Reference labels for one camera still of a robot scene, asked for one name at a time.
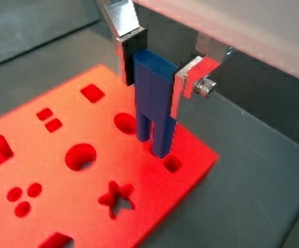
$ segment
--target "blue block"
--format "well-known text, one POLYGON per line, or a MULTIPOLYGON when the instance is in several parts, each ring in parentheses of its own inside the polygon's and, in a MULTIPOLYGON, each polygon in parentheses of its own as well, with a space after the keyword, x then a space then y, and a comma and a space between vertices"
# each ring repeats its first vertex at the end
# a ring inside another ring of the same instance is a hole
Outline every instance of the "blue block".
POLYGON ((178 67, 149 50, 134 55, 138 139, 150 140, 154 122, 153 153, 163 158, 171 149, 177 120, 170 116, 173 80, 178 67))

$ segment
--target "red board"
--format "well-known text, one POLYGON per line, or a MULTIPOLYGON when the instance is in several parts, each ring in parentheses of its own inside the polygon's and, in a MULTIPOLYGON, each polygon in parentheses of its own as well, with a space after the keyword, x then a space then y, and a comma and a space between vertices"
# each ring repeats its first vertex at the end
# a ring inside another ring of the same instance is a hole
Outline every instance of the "red board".
POLYGON ((98 66, 0 117, 0 248, 134 247, 209 173, 218 155, 181 125, 151 155, 134 105, 98 66))

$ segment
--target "circular hole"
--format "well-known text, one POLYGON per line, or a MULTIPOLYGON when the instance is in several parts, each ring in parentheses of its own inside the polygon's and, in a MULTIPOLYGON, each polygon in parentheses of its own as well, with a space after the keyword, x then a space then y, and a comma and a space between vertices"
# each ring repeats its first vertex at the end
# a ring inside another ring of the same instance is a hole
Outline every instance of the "circular hole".
POLYGON ((25 217, 30 212, 30 208, 30 203, 27 201, 21 202, 15 209, 17 216, 21 218, 25 217))
POLYGON ((134 135, 137 132, 137 120, 135 117, 129 113, 119 113, 114 116, 115 127, 126 135, 134 135))
POLYGON ((65 162, 73 171, 85 171, 93 167, 97 156, 97 150, 93 145, 89 143, 79 143, 67 151, 65 162))
POLYGON ((21 199, 21 197, 22 197, 22 188, 21 187, 13 188, 7 194, 9 201, 15 202, 21 199))
POLYGON ((165 168, 167 168, 170 172, 177 172, 178 169, 182 167, 183 163, 175 156, 170 156, 165 160, 163 165, 165 165, 165 168))
POLYGON ((42 185, 39 183, 33 183, 27 189, 27 194, 31 198, 37 198, 42 193, 42 185))

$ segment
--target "bolt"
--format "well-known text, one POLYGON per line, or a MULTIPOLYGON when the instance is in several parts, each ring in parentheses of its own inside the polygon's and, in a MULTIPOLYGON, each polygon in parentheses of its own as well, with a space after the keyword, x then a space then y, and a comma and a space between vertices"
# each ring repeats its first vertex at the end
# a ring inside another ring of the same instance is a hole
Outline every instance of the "bolt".
POLYGON ((194 93, 205 98, 209 98, 213 95, 215 88, 217 82, 205 77, 195 83, 194 93))

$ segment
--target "star-shaped hole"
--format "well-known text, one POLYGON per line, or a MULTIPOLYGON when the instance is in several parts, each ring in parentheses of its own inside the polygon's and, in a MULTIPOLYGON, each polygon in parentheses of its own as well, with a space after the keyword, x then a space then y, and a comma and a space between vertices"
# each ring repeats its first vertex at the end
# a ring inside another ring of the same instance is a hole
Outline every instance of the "star-shaped hole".
POLYGON ((109 206, 111 219, 117 218, 122 209, 135 209, 130 199, 133 192, 134 186, 130 183, 123 186, 119 186, 115 181, 109 183, 109 192, 99 197, 99 204, 109 206))

